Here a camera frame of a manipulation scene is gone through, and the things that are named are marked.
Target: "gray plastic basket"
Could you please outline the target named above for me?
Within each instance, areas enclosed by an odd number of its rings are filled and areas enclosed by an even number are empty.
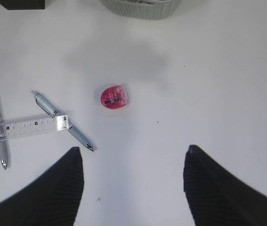
[[[112,12],[147,20],[170,16],[182,0],[101,0]]]

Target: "red pencil sharpener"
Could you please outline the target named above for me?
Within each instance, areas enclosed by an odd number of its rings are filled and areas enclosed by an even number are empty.
[[[101,95],[104,107],[117,109],[126,106],[126,94],[122,86],[114,86],[106,89]]]

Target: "clear plastic ruler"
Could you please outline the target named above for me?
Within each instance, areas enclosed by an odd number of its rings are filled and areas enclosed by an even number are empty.
[[[12,139],[69,129],[67,114],[35,116],[0,123],[0,137]]]

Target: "pen tip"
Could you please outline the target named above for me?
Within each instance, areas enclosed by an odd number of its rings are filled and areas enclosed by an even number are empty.
[[[91,150],[92,152],[95,151],[95,149],[90,144],[86,144],[85,147]]]
[[[7,169],[7,164],[6,164],[6,161],[1,161],[1,164],[2,164],[2,167],[4,168],[4,170]]]

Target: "white table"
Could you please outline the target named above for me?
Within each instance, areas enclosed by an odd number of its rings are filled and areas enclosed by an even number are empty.
[[[98,150],[67,132],[10,140],[0,201],[78,145],[76,226],[193,226],[182,179],[190,144],[267,195],[266,0],[185,0],[163,21],[116,16],[96,0],[48,3],[0,6],[4,117],[42,114],[30,93],[39,90]],[[115,84],[130,104],[112,111],[99,96]]]

